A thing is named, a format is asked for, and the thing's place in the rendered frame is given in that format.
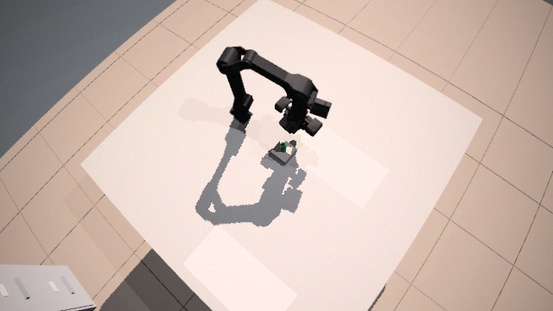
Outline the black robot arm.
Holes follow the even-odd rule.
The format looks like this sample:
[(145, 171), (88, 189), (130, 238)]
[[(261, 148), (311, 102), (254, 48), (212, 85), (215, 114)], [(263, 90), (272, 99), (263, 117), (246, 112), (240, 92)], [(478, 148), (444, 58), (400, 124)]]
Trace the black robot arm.
[[(241, 60), (241, 55), (244, 58)], [(292, 108), (297, 112), (304, 112), (307, 109), (309, 113), (327, 119), (327, 114), (332, 103), (316, 97), (318, 90), (313, 81), (300, 73), (290, 73), (281, 67), (257, 55), (253, 49), (243, 47), (227, 47), (219, 57), (216, 66), (219, 72), (224, 74), (229, 81), (234, 101), (229, 112), (240, 123), (245, 123), (253, 115), (249, 111), (253, 98), (245, 93), (244, 81), (241, 71), (252, 70), (259, 73), (266, 79), (281, 86), (287, 94), (286, 98), (292, 99)], [(289, 109), (288, 113), (279, 121), (279, 124), (288, 131), (289, 134), (295, 134), (302, 120), (294, 115)]]

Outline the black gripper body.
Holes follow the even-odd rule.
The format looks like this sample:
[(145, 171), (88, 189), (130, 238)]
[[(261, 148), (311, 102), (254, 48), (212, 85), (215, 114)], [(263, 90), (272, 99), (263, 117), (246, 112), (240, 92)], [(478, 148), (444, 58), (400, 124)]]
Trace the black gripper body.
[(321, 129), (321, 127), (323, 126), (323, 122), (320, 121), (318, 118), (312, 118), (310, 117), (308, 114), (308, 109), (304, 112), (297, 112), (295, 111), (292, 106), (289, 106), (289, 103), (292, 103), (292, 100), (290, 98), (286, 98), (286, 97), (281, 97), (276, 103), (275, 103), (275, 110), (279, 111), (280, 113), (283, 112), (283, 110), (286, 108), (286, 110), (284, 111), (284, 114), (286, 115), (289, 111), (289, 109), (291, 109), (294, 113), (294, 115), (298, 116), (301, 120), (302, 120), (302, 123), (301, 125), (303, 125), (306, 129), (305, 131), (310, 135), (310, 136), (315, 136), (315, 134)]

